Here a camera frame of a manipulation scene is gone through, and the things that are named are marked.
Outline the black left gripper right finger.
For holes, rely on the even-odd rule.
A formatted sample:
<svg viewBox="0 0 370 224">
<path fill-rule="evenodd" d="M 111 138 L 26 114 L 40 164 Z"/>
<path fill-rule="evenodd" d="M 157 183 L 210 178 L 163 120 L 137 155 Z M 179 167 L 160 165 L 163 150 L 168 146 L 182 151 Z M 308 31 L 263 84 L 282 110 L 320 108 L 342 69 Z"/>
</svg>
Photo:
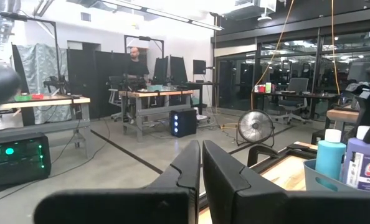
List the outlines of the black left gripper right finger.
<svg viewBox="0 0 370 224">
<path fill-rule="evenodd" d="M 287 191 L 210 140 L 202 163 L 213 223 L 370 224 L 370 192 Z"/>
</svg>

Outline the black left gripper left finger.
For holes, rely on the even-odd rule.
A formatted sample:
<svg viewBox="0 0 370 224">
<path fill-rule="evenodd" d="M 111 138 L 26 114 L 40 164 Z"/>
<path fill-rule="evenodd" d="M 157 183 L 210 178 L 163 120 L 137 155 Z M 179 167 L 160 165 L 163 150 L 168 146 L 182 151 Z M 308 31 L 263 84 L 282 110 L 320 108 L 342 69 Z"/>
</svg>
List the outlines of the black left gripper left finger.
<svg viewBox="0 0 370 224">
<path fill-rule="evenodd" d="M 36 206 L 40 224 L 197 223 L 201 148 L 191 141 L 152 183 L 135 189 L 75 189 Z"/>
</svg>

